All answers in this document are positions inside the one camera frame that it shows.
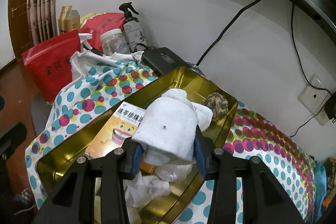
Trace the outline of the yellow medicine box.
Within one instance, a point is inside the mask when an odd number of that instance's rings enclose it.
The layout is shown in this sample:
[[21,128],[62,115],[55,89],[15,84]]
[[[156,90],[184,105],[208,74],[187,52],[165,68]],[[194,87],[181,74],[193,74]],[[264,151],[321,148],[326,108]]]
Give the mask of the yellow medicine box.
[[143,120],[145,109],[123,102],[103,125],[85,150],[85,154],[96,159],[104,157],[116,148],[121,148],[125,139],[136,132]]

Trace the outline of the white plastic bundle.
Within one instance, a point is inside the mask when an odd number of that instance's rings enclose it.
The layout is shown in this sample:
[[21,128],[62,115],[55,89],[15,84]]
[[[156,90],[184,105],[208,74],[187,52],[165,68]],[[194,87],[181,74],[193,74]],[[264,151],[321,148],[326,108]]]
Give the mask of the white plastic bundle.
[[177,182],[187,178],[192,171],[193,165],[165,164],[155,169],[155,174],[163,181]]

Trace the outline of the gold metal tin box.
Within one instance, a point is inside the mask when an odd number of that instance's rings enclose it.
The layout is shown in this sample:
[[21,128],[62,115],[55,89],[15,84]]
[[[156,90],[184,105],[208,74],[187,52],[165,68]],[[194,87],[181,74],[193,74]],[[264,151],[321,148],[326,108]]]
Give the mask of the gold metal tin box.
[[[110,124],[110,117],[120,106],[120,102],[114,96],[116,88],[116,83],[108,85],[108,98],[114,103],[111,109],[100,114],[78,133],[73,134],[38,161],[37,174],[42,182],[44,195],[56,188],[62,176],[79,156],[88,158],[104,156],[120,146],[121,141],[133,132],[129,126],[113,130]],[[217,147],[222,146],[232,125],[238,101],[211,81],[186,67],[179,67],[161,76],[127,97],[126,101],[146,109],[162,93],[172,88],[185,90],[188,100],[196,103],[201,103],[215,92],[220,93],[228,101],[228,113],[223,119],[211,123],[203,133],[205,137],[212,139]],[[140,210],[142,223],[176,222],[203,182],[197,167],[193,166],[191,173],[184,180],[171,183],[169,195],[156,198]]]

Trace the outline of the red gift bag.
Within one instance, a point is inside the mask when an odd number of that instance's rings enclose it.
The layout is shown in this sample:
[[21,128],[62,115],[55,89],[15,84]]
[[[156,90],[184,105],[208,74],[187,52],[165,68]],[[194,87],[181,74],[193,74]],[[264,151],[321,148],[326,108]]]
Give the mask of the red gift bag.
[[80,50],[78,30],[48,39],[22,53],[24,66],[46,102],[72,81],[71,56]]

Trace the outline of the polka dot tablecloth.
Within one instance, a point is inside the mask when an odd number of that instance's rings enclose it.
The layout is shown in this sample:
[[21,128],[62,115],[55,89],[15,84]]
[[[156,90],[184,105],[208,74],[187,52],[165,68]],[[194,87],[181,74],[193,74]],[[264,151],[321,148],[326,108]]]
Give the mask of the polka dot tablecloth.
[[[133,55],[102,57],[86,51],[74,53],[70,61],[74,81],[59,92],[47,127],[26,149],[27,173],[39,209],[36,223],[94,220],[95,179],[101,180],[104,157],[79,156],[47,195],[42,193],[37,163],[114,106],[108,98],[108,85],[117,84],[114,96],[122,104],[159,78]],[[315,164],[309,155],[241,103],[220,147],[232,155],[234,223],[303,223],[313,209],[315,196]],[[172,182],[157,177],[157,167],[144,162],[143,150],[139,173],[123,182],[129,218],[142,222],[140,210],[170,194]],[[208,223],[214,181],[203,181],[177,221]]]

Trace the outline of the blue cloth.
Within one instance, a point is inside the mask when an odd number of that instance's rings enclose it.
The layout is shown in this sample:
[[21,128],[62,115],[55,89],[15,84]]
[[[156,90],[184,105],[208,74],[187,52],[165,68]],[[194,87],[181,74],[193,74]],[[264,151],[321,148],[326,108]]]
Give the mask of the blue cloth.
[[327,178],[326,178],[326,169],[320,163],[316,162],[315,165],[315,186],[316,186],[316,197],[315,197],[315,217],[314,222],[322,217],[322,202],[326,197],[327,193]]

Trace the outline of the black set-top box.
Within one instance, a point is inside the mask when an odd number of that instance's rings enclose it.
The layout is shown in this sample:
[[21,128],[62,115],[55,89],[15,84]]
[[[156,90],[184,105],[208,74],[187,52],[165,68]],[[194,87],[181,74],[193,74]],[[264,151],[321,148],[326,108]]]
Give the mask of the black set-top box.
[[179,67],[188,67],[187,62],[166,47],[145,51],[141,60],[151,68],[157,76],[163,76]]

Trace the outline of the yellow plush duck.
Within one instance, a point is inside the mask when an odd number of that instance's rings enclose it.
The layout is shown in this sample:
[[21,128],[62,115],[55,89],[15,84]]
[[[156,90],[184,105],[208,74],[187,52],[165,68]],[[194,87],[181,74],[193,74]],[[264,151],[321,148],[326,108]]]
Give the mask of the yellow plush duck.
[[328,207],[328,206],[331,204],[331,202],[332,202],[333,198],[335,197],[335,195],[336,195],[336,187],[334,187],[334,188],[333,188],[333,189],[326,195],[326,197],[323,199],[322,206],[323,206],[323,207]]

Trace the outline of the black spray bottle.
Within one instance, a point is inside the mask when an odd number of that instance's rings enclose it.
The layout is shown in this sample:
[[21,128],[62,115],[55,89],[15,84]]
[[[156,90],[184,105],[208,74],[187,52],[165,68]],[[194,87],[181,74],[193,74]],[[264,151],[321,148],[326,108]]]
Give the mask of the black spray bottle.
[[136,52],[139,47],[147,47],[147,42],[140,25],[140,22],[135,15],[139,13],[134,9],[131,2],[123,3],[118,8],[124,14],[123,29],[126,33],[127,40],[131,50]]

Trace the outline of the clear plastic jar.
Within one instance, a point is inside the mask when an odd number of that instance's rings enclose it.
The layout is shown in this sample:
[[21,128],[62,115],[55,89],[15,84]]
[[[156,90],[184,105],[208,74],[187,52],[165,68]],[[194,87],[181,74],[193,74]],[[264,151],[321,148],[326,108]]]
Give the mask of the clear plastic jar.
[[129,46],[120,28],[105,32],[100,36],[103,53],[112,56],[114,53],[129,54]]

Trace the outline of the wooden door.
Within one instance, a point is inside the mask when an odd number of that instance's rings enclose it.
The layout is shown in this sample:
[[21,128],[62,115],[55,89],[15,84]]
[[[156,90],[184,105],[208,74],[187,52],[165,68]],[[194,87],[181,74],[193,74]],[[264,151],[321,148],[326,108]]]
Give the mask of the wooden door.
[[11,44],[17,60],[33,43],[29,35],[27,0],[8,0],[8,21]]

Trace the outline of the white spray bottle head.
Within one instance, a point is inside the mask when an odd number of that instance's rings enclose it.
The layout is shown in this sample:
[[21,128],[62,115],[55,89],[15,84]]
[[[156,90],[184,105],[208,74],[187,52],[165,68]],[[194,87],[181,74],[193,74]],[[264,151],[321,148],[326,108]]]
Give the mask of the white spray bottle head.
[[92,39],[92,34],[79,33],[78,36],[80,39],[80,52],[83,52],[84,50],[91,51],[93,47],[89,44],[88,40]]

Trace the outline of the black power adapter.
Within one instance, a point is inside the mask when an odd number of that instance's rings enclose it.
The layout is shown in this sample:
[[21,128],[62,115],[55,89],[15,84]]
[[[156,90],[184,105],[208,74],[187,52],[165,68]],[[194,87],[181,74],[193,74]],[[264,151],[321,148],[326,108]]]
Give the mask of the black power adapter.
[[324,110],[325,110],[325,113],[326,113],[327,117],[329,118],[329,120],[332,120],[333,123],[335,123],[335,120],[336,120],[336,117],[335,117],[336,110],[335,110],[335,108],[336,108],[335,97],[330,97],[325,104]]

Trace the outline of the gold cardboard box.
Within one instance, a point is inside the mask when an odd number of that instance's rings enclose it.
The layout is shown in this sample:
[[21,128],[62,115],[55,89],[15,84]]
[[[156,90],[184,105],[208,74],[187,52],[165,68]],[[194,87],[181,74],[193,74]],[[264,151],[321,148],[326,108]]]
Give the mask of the gold cardboard box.
[[72,5],[62,6],[58,17],[59,34],[80,30],[80,15]]

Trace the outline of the white wall socket plate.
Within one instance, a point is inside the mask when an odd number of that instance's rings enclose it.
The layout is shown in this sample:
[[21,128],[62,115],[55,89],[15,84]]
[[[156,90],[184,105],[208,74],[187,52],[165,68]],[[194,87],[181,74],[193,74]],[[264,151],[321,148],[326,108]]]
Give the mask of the white wall socket plate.
[[330,94],[325,90],[313,88],[307,84],[301,94],[298,96],[299,102],[303,104],[313,114],[318,123],[325,126],[329,121],[325,110],[324,104],[330,98]]

